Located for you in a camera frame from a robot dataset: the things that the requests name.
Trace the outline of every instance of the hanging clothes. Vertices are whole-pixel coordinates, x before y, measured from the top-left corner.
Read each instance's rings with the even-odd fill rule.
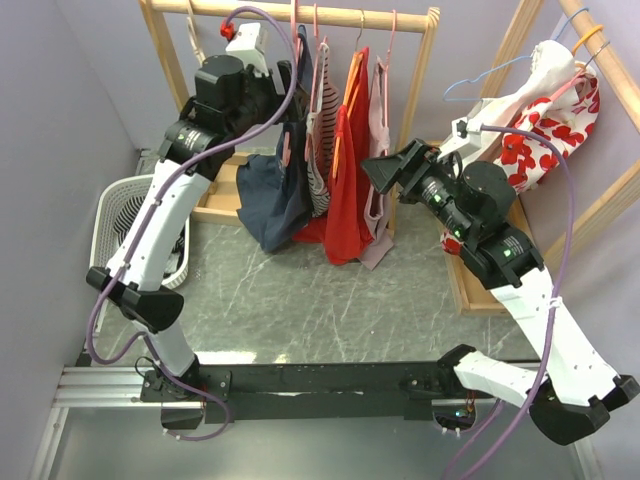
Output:
[[[579,80],[578,88],[570,89],[570,93],[577,97],[574,104],[563,104],[562,96],[554,102],[547,97],[539,98],[518,116],[514,128],[537,133],[553,143],[565,159],[568,158],[591,135],[600,111],[596,71],[587,67]],[[549,171],[558,166],[558,161],[545,145],[514,133],[503,136],[501,154],[493,163],[504,170],[509,184],[518,193],[535,188]],[[454,255],[459,254],[462,246],[449,232],[443,233],[441,244],[446,252]]]
[[[314,218],[294,240],[324,244],[342,265],[358,258],[373,236],[364,220],[371,183],[360,163],[369,157],[369,48],[354,54],[343,104],[338,109],[326,217]]]
[[[537,98],[549,97],[575,75],[571,51],[554,40],[545,40],[536,45],[532,57],[531,75],[526,83],[511,95],[484,102],[474,115],[476,120],[485,125],[507,127],[525,106]],[[577,102],[575,92],[563,96],[562,102],[566,102],[564,105]],[[463,167],[476,160],[491,160],[493,149],[500,145],[499,139],[497,132],[481,132],[481,148],[462,159]],[[447,148],[448,141],[449,138],[443,142],[442,150]]]
[[[313,216],[319,217],[329,208],[329,169],[333,157],[333,135],[340,106],[338,89],[329,79],[329,45],[325,40],[316,54],[316,85],[307,116],[305,160]]]
[[[382,60],[378,57],[373,71],[373,83],[371,84],[371,98],[369,101],[369,131],[371,134],[369,154],[371,157],[386,155],[391,143],[389,126],[386,125],[384,119],[384,100],[389,94],[383,82],[386,75],[385,68]],[[373,187],[369,187],[364,220],[373,240],[358,257],[358,260],[369,270],[373,270],[393,247],[393,240],[387,231],[390,218],[391,194],[380,195]]]
[[[301,52],[298,61],[299,86],[310,92],[313,65],[304,26],[298,28]],[[284,136],[289,134],[291,151],[284,165]],[[272,252],[290,240],[309,222],[313,204],[309,195],[304,161],[306,121],[284,122],[275,155],[250,155],[238,167],[236,183],[242,207],[238,218],[265,252]]]

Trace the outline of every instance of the black cloth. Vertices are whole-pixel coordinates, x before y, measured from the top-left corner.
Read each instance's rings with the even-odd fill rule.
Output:
[[[298,84],[311,91],[313,64],[306,30],[299,27],[302,42],[298,62]],[[313,204],[309,194],[307,165],[304,161],[306,115],[298,122],[285,122],[275,155],[250,155],[246,165],[238,167],[236,182],[242,207],[238,218],[265,252],[273,252],[311,219]],[[291,156],[282,165],[284,134],[289,132]]]

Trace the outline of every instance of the striped shirt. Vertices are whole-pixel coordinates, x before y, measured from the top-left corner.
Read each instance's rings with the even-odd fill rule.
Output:
[[[336,113],[340,106],[338,89],[329,80],[329,51],[329,45],[322,42],[316,56],[319,69],[316,75],[316,98],[311,100],[307,116],[305,160],[314,217],[324,214],[329,208],[327,184],[333,158]]]

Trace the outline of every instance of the clothing rack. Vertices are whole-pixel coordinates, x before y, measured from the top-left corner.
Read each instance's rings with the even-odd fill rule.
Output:
[[[501,65],[520,54],[524,41],[535,22],[543,2],[544,0],[520,1],[502,44],[496,53],[492,67]],[[584,7],[581,0],[558,0],[558,3],[567,18]],[[597,24],[598,22],[594,21],[588,11],[580,12],[571,20],[571,25],[578,37],[585,35]],[[594,55],[607,42],[608,39],[604,33],[597,32],[584,45],[589,53]],[[614,45],[609,44],[606,48],[603,48],[595,57],[594,62],[602,72],[604,79],[611,85],[618,101],[624,107],[636,129],[640,132],[640,88],[629,74],[620,57],[618,57]],[[481,96],[483,98],[498,96],[507,79],[509,70],[510,67],[506,67],[488,75],[482,88]],[[638,199],[640,199],[640,160],[636,161],[600,198],[594,201],[576,219],[573,227],[571,253],[575,254],[575,252],[591,243]],[[509,218],[518,228],[530,235],[529,225],[520,200],[516,200]],[[544,252],[545,264],[551,271],[557,270],[560,266],[564,243],[565,234],[563,233]],[[478,279],[465,268],[458,257],[447,255],[446,258],[454,298],[459,311],[474,315],[506,313],[501,304],[496,302],[493,296],[484,289]]]
[[[164,13],[186,14],[185,0],[139,0],[147,27],[162,68],[167,77],[171,93],[176,105],[180,109],[188,98],[188,92],[178,58],[171,41],[171,36],[164,19]],[[584,7],[581,0],[557,0],[562,10],[570,17]],[[521,0],[511,23],[505,33],[503,41],[496,53],[493,66],[515,58],[521,51],[524,41],[529,35],[544,0]],[[289,21],[290,6],[276,3],[252,2],[213,2],[211,0],[192,0],[193,9],[199,15],[226,16],[241,5],[254,5],[267,11],[280,21]],[[424,73],[429,62],[429,56],[438,27],[439,9],[430,8],[426,15],[397,14],[397,31],[421,33],[422,39],[416,66],[411,80],[409,96],[400,126],[397,148],[409,140],[411,124],[417,107],[418,96],[422,88]],[[251,14],[242,15],[253,18]],[[313,7],[298,7],[297,17],[302,23],[313,23]],[[363,28],[374,30],[392,29],[393,14],[390,12],[364,11],[354,9],[318,7],[318,23],[342,27]],[[588,11],[582,11],[571,20],[571,25],[582,37],[597,22]],[[597,32],[586,42],[585,47],[593,55],[607,42],[603,32]],[[629,118],[640,132],[640,88],[629,74],[618,57],[614,45],[608,45],[595,57],[595,63],[602,72],[604,80],[612,87],[616,97],[624,107]],[[496,97],[499,95],[509,74],[510,67],[497,70],[487,76],[481,90],[482,97]],[[238,164],[246,161],[246,154],[238,154],[223,166],[219,175],[218,186],[213,186],[208,198],[201,200],[194,209],[194,217],[204,221],[229,223],[238,225],[235,209],[239,208],[237,188],[235,188],[235,170]],[[588,245],[618,218],[629,206],[640,199],[640,160],[618,178],[579,218],[576,220],[573,232],[572,253]],[[395,230],[395,202],[390,230]],[[510,213],[510,220],[526,233],[530,233],[529,225],[519,200],[516,201]],[[565,235],[562,234],[553,245],[544,252],[544,258],[553,271],[560,264]],[[458,309],[473,314],[486,313],[495,315],[504,312],[500,304],[487,292],[480,282],[464,267],[458,257],[445,255],[449,267],[454,298]]]
[[[139,0],[139,2],[162,69],[167,77],[169,89],[178,111],[180,111],[188,100],[189,93],[164,14],[188,14],[187,2],[186,0]],[[192,0],[191,5],[194,14],[215,17],[226,17],[236,8],[247,5],[260,8],[282,22],[289,22],[291,15],[291,6],[284,3]],[[259,18],[251,13],[243,13],[239,17]],[[313,6],[299,6],[296,17],[299,23],[313,24]],[[317,18],[319,25],[362,28],[363,30],[391,31],[394,22],[394,14],[391,12],[329,7],[318,7]],[[413,123],[422,90],[424,74],[429,63],[439,19],[440,11],[437,8],[429,8],[425,15],[397,13],[396,16],[396,31],[422,34],[411,78],[409,95],[398,131],[397,147],[402,147],[409,139],[411,124]],[[209,192],[203,196],[198,206],[194,209],[194,218],[211,223],[240,225],[236,214],[236,210],[240,208],[240,199],[235,186],[235,172],[238,165],[245,163],[246,159],[246,154],[237,154],[223,166],[212,188],[209,189]],[[393,197],[394,201],[392,202],[392,213],[389,221],[391,234],[396,229],[395,195]]]

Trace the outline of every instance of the black metal base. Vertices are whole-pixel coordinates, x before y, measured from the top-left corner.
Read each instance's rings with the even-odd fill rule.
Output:
[[[157,375],[147,372],[144,384],[148,387],[143,387],[140,400],[175,402],[175,387],[168,387]],[[432,400],[467,396],[461,386],[452,388],[436,362],[202,365],[200,378],[207,392],[227,401],[234,420],[432,420]],[[223,419],[220,407],[207,403],[205,423]]]

